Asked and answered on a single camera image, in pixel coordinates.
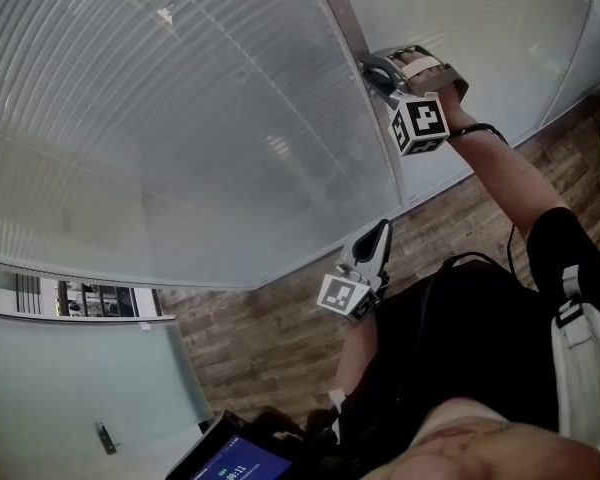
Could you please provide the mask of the person's right hand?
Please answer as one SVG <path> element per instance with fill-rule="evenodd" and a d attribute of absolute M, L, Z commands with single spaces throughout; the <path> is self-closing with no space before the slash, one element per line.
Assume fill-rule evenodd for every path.
<path fill-rule="evenodd" d="M 400 54 L 395 60 L 395 64 L 404 71 L 407 67 L 417 62 L 423 55 L 419 52 L 406 52 Z M 409 78 L 412 84 L 423 84 L 429 78 L 434 77 L 438 73 L 442 73 L 444 68 L 442 65 L 431 66 L 428 69 L 422 70 L 419 73 Z M 464 126 L 474 124 L 475 120 L 467 112 L 464 111 L 461 105 L 461 100 L 453 82 L 441 87 L 438 90 L 438 96 L 442 105 L 446 120 L 451 131 L 455 131 Z"/>

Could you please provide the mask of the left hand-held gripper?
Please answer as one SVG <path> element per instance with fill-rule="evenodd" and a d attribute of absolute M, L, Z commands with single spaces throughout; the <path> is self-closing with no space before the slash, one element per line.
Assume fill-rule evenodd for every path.
<path fill-rule="evenodd" d="M 354 323 L 372 313 L 389 284 L 385 265 L 392 238 L 392 223 L 382 219 L 357 240 L 349 240 L 334 271 L 323 278 L 317 305 Z"/>

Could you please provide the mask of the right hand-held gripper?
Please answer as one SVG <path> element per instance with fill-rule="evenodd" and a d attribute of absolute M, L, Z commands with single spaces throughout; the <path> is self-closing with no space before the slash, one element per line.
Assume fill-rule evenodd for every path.
<path fill-rule="evenodd" d="M 406 52 L 419 52 L 423 57 L 402 71 L 394 60 Z M 379 50 L 363 55 L 359 63 L 365 70 L 363 80 L 386 104 L 388 131 L 401 156 L 432 152 L 446 142 L 451 132 L 438 90 L 453 82 L 463 98 L 469 89 L 455 68 L 419 45 Z M 420 71 L 436 65 L 442 65 L 444 71 L 423 84 L 409 81 Z"/>

